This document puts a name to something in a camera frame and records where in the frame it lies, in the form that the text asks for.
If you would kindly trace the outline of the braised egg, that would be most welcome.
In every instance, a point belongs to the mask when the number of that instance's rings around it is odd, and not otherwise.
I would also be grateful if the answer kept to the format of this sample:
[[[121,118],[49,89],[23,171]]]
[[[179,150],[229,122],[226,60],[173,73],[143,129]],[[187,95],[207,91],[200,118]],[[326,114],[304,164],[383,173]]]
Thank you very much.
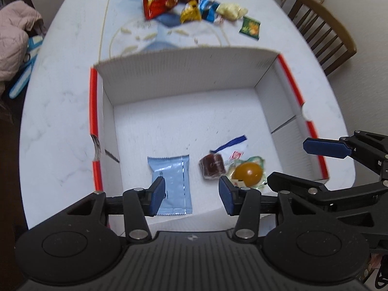
[[[263,189],[267,185],[265,160],[260,156],[252,156],[247,160],[235,160],[227,171],[227,178],[233,185],[255,189]]]

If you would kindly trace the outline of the light blue wafer packet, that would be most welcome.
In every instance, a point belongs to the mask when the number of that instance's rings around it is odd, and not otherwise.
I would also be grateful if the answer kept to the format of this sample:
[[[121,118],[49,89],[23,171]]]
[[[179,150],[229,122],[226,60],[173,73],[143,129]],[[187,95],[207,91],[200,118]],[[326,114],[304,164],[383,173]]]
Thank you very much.
[[[193,213],[189,185],[189,155],[171,158],[147,158],[152,179],[165,180],[164,198],[157,216],[181,216]]]

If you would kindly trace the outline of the white blue candy wrapper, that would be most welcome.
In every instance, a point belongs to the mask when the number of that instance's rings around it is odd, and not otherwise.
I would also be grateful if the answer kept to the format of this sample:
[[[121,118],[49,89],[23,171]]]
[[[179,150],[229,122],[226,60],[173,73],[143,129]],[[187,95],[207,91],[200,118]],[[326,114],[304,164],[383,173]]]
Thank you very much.
[[[235,160],[240,160],[244,157],[248,149],[248,140],[245,135],[236,137],[226,144],[219,146],[216,150],[211,150],[210,153],[219,154],[222,157],[224,166],[229,166]]]

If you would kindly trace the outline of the dark brown jelly candy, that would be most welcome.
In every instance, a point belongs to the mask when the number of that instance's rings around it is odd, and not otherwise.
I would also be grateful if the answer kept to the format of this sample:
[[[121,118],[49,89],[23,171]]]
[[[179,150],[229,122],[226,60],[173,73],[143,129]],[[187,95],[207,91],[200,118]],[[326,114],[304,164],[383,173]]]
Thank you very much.
[[[199,167],[204,179],[216,179],[226,174],[222,156],[210,153],[199,160]]]

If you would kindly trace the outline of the green cracker packet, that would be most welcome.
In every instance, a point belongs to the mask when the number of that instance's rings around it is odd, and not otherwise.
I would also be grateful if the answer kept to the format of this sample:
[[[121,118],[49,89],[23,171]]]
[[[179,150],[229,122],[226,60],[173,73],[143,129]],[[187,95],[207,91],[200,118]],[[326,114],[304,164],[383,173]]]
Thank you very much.
[[[247,16],[244,16],[242,20],[242,27],[239,30],[239,33],[255,40],[259,40],[260,22]]]

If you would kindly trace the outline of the cream yellow snack bag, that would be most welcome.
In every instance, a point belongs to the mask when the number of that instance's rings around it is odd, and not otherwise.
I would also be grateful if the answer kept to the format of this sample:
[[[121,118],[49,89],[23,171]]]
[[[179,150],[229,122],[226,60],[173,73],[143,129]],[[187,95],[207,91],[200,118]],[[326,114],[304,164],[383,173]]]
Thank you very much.
[[[216,12],[226,20],[236,21],[242,19],[248,13],[248,9],[236,3],[220,3]]]

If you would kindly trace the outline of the blue black snack packet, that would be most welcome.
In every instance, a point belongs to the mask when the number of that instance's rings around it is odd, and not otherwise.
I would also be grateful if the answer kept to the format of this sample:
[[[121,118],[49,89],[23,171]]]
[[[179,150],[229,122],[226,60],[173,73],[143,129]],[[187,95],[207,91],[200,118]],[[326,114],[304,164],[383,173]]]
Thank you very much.
[[[207,22],[214,22],[217,17],[216,9],[220,4],[214,0],[199,0],[201,18]]]

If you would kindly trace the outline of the yellow snack packet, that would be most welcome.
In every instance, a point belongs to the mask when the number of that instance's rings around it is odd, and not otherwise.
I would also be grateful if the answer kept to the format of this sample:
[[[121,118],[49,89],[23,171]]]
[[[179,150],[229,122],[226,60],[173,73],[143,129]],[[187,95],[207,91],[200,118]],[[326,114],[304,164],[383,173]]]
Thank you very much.
[[[196,0],[191,0],[185,6],[185,8],[181,11],[180,15],[180,23],[193,22],[193,21],[201,21],[201,12],[199,10],[198,2]]]

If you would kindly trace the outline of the clear orange sausage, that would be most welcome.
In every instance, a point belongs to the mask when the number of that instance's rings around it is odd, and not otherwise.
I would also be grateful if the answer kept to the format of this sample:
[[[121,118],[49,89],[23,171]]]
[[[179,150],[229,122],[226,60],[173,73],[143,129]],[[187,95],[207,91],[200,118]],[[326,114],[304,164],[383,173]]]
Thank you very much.
[[[221,16],[215,18],[213,22],[213,24],[217,26],[221,26],[223,23],[224,23],[224,19]]]

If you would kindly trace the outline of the white red cardboard box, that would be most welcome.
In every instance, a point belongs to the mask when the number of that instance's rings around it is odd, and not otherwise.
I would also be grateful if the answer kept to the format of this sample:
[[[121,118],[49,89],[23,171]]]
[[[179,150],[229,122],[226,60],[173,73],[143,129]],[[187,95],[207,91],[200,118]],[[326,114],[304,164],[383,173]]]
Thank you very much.
[[[242,135],[248,140],[242,160],[260,156],[266,175],[328,180],[323,157],[302,147],[317,132],[305,118],[306,99],[281,53],[170,49],[103,60],[93,71],[90,120],[99,128],[93,137],[108,196],[148,188],[148,157],[189,155],[193,213],[149,217],[152,233],[234,226],[218,194],[218,178],[204,179],[199,160]]]

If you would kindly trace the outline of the brown wooden chair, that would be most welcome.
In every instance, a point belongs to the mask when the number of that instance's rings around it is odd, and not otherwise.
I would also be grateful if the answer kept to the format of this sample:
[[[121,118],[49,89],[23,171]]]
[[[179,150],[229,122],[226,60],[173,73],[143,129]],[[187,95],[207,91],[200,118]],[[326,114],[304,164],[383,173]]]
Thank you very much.
[[[288,17],[310,47],[325,75],[330,75],[357,53],[345,26],[315,0],[296,0]]]

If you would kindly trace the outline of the pink padded jacket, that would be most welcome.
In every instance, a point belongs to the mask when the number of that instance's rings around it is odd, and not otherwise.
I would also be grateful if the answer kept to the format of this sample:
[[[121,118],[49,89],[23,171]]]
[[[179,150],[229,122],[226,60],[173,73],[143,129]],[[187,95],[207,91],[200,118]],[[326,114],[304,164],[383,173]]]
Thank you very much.
[[[28,33],[40,34],[40,28],[42,15],[22,0],[1,9],[1,82],[14,78],[28,48]]]

